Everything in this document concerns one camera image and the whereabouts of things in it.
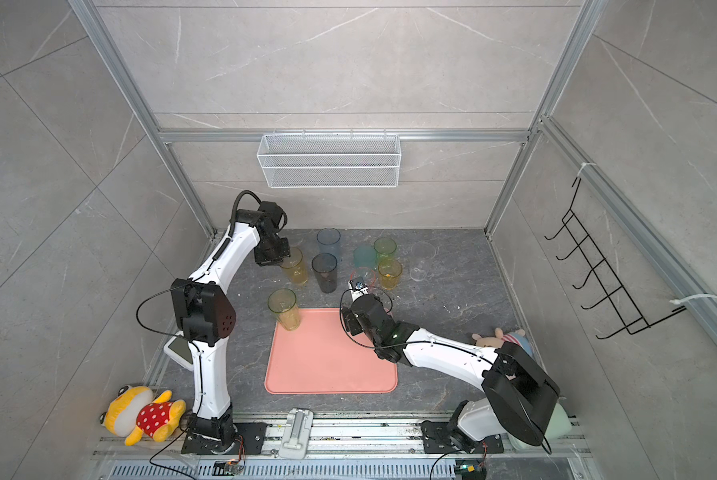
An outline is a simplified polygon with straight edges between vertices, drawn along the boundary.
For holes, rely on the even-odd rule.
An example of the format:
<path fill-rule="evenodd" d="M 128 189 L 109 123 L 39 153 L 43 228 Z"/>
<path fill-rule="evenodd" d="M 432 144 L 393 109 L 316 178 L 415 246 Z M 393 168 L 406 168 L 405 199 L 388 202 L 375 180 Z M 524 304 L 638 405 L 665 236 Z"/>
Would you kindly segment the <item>pink tray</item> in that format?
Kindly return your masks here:
<path fill-rule="evenodd" d="M 348 339 L 336 308 L 300 310 L 300 327 L 276 326 L 264 388 L 274 395 L 387 394 L 395 364 Z"/>

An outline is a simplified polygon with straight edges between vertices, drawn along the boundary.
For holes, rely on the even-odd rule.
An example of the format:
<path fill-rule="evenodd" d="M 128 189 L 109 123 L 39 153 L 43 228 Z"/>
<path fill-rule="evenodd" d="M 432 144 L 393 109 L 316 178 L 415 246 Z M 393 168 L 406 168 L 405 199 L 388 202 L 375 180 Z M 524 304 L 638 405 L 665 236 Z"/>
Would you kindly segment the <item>tall blue glass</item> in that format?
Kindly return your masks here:
<path fill-rule="evenodd" d="M 342 240 L 342 234 L 336 228 L 324 228 L 316 234 L 316 243 L 318 243 L 320 253 L 328 253 L 338 261 L 342 258 L 340 240 Z"/>

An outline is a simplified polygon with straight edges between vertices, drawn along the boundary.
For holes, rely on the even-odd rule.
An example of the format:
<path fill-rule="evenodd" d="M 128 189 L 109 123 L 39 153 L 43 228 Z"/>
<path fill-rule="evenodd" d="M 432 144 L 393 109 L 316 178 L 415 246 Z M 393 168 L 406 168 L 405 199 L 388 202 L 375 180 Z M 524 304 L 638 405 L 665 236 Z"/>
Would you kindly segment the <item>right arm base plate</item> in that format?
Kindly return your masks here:
<path fill-rule="evenodd" d="M 420 428 L 426 454 L 443 454 L 447 452 L 502 454 L 505 452 L 504 443 L 500 435 L 488 436 L 482 441 L 476 441 L 451 429 L 447 422 L 434 422 L 431 420 L 423 421 L 420 424 Z"/>

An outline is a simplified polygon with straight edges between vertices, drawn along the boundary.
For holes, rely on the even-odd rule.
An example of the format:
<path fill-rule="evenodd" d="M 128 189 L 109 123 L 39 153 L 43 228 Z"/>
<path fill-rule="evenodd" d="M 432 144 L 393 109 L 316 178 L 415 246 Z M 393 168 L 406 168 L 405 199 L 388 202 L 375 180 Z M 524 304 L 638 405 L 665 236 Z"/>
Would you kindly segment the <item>tall yellow glass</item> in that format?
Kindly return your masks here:
<path fill-rule="evenodd" d="M 286 256 L 280 264 L 280 268 L 288 277 L 288 280 L 294 285 L 304 285 L 308 283 L 308 271 L 304 265 L 304 254 L 298 247 L 290 248 L 290 255 Z"/>

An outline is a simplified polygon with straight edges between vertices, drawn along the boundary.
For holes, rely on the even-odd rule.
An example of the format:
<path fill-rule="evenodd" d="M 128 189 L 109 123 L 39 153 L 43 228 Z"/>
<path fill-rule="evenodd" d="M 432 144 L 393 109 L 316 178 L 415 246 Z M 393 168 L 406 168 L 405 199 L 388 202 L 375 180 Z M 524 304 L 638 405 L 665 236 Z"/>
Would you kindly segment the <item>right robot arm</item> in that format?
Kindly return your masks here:
<path fill-rule="evenodd" d="M 558 384 L 536 362 L 525 332 L 476 336 L 474 345 L 438 336 L 416 324 L 396 320 L 392 304 L 363 280 L 348 282 L 340 302 L 346 335 L 366 336 L 382 360 L 426 368 L 462 380 L 484 392 L 481 400 L 459 404 L 442 434 L 447 446 L 471 453 L 491 437 L 510 435 L 551 453 L 550 441 L 563 436 Z"/>

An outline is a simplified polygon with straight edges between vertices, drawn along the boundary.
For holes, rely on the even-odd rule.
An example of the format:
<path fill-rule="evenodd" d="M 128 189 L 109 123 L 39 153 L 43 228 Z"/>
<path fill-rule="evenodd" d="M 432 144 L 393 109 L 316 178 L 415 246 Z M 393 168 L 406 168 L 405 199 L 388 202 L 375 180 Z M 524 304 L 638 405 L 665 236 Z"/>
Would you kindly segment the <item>tall dark grey glass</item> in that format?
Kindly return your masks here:
<path fill-rule="evenodd" d="M 312 271 L 322 293 L 336 291 L 338 282 L 338 260 L 330 253 L 322 252 L 312 260 Z"/>

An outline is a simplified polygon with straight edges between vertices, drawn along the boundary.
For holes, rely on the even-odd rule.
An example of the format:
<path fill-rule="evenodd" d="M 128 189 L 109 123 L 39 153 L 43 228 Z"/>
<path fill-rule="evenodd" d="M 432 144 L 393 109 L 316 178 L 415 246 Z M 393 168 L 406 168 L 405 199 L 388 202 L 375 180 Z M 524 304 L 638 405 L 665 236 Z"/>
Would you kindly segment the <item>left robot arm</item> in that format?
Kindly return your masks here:
<path fill-rule="evenodd" d="M 250 190 L 240 192 L 212 254 L 189 278 L 174 280 L 166 290 L 176 327 L 192 355 L 194 406 L 188 434 L 222 451 L 233 448 L 240 436 L 226 384 L 226 348 L 236 326 L 228 288 L 249 255 L 262 267 L 279 266 L 290 256 L 288 239 L 280 236 L 286 222 L 288 216 L 278 204 Z"/>

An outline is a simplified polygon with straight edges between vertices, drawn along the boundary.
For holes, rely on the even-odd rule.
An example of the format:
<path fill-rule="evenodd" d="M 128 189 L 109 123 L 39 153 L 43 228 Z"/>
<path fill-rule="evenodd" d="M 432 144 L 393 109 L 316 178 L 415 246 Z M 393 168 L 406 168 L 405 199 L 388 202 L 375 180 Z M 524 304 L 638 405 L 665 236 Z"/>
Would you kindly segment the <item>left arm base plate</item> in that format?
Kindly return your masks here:
<path fill-rule="evenodd" d="M 262 422 L 192 426 L 182 444 L 182 454 L 258 455 L 262 453 L 268 425 Z"/>

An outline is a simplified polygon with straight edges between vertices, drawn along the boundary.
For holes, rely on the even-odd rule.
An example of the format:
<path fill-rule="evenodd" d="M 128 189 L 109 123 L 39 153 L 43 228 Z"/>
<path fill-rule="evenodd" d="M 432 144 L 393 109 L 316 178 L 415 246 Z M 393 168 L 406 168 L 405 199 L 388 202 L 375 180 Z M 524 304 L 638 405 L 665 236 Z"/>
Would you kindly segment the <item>tall green glass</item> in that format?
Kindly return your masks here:
<path fill-rule="evenodd" d="M 268 310 L 276 316 L 276 320 L 286 331 L 294 331 L 300 327 L 300 311 L 298 298 L 290 289 L 279 289 L 268 296 Z"/>

